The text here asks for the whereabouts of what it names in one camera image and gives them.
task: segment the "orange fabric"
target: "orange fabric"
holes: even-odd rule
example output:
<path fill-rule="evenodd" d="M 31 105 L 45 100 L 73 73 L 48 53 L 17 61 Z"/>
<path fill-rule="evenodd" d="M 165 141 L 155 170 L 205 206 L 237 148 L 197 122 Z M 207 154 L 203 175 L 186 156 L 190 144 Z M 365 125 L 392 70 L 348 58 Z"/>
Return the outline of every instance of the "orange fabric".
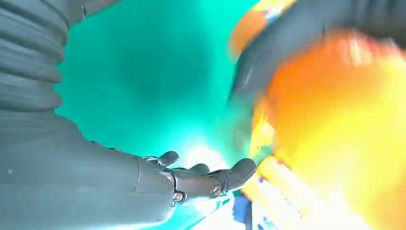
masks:
<path fill-rule="evenodd" d="M 260 11 L 250 10 L 240 20 L 231 34 L 231 49 L 235 56 L 239 56 L 246 45 L 254 38 L 268 23 L 265 14 Z"/>
<path fill-rule="evenodd" d="M 404 229 L 406 62 L 398 49 L 336 34 L 282 64 L 268 97 L 277 102 L 277 158 L 323 199 L 342 193 L 374 230 Z"/>

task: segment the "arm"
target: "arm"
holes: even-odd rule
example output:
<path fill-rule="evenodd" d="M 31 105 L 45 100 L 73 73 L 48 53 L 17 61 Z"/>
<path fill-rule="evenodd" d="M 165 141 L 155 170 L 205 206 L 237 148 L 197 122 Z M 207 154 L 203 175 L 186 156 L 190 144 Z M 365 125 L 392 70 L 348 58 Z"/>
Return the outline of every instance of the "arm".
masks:
<path fill-rule="evenodd" d="M 176 203 L 236 189 L 255 171 L 250 160 L 209 174 L 170 170 L 155 158 L 89 142 L 72 121 L 55 114 L 61 98 L 54 84 L 62 80 L 56 66 L 64 59 L 70 27 L 115 2 L 0 1 L 4 229 L 138 229 L 166 221 Z"/>
<path fill-rule="evenodd" d="M 357 29 L 406 46 L 404 0 L 297 0 L 268 25 L 241 54 L 232 96 L 255 97 L 268 85 L 277 65 L 324 32 Z"/>

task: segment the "finger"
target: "finger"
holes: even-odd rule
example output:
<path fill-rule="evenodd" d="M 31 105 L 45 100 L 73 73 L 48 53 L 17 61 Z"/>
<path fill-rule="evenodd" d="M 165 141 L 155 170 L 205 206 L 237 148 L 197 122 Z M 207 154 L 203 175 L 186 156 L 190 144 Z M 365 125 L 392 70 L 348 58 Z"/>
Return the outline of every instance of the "finger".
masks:
<path fill-rule="evenodd" d="M 168 167 L 175 163 L 179 159 L 179 154 L 175 151 L 167 151 L 162 156 L 158 158 L 161 165 L 164 167 Z"/>
<path fill-rule="evenodd" d="M 221 193 L 224 194 L 241 188 L 252 177 L 256 169 L 257 166 L 253 160 L 244 158 L 231 169 L 214 171 L 207 176 L 219 181 Z"/>
<path fill-rule="evenodd" d="M 251 159 L 244 158 L 238 161 L 230 170 L 228 176 L 229 191 L 242 187 L 255 173 L 257 165 Z"/>
<path fill-rule="evenodd" d="M 208 174 L 210 172 L 210 169 L 205 164 L 196 164 L 189 169 L 189 172 L 202 176 Z"/>
<path fill-rule="evenodd" d="M 171 170 L 175 178 L 175 189 L 182 194 L 180 203 L 194 199 L 213 199 L 221 195 L 220 182 L 212 177 L 200 176 L 184 170 Z"/>

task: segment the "bright light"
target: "bright light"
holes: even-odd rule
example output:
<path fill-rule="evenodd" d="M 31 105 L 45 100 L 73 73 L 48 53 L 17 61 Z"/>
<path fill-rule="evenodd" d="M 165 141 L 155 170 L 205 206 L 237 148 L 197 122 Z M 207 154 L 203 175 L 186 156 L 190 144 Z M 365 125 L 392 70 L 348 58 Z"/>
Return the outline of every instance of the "bright light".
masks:
<path fill-rule="evenodd" d="M 219 208 L 215 213 L 209 215 L 199 224 L 194 226 L 192 230 L 215 230 L 215 229 L 233 229 L 244 230 L 245 225 L 234 221 L 232 210 L 234 202 L 229 202 Z"/>
<path fill-rule="evenodd" d="M 204 144 L 193 146 L 187 153 L 188 155 L 184 162 L 186 168 L 190 168 L 199 163 L 206 164 L 210 171 L 229 168 L 229 165 L 226 164 L 220 153 L 210 149 Z"/>
<path fill-rule="evenodd" d="M 199 163 L 206 164 L 210 171 L 229 168 L 220 153 L 204 144 L 193 146 L 187 153 L 186 160 L 183 162 L 183 167 L 185 168 L 191 168 Z M 193 204 L 196 210 L 204 216 L 214 212 L 217 208 L 215 200 L 194 201 Z"/>
<path fill-rule="evenodd" d="M 322 199 L 296 174 L 268 158 L 264 163 L 270 170 L 269 182 L 260 184 L 261 194 L 271 207 L 270 217 L 281 229 L 298 230 L 372 230 L 365 220 L 348 207 L 340 186 L 330 189 L 329 197 Z"/>

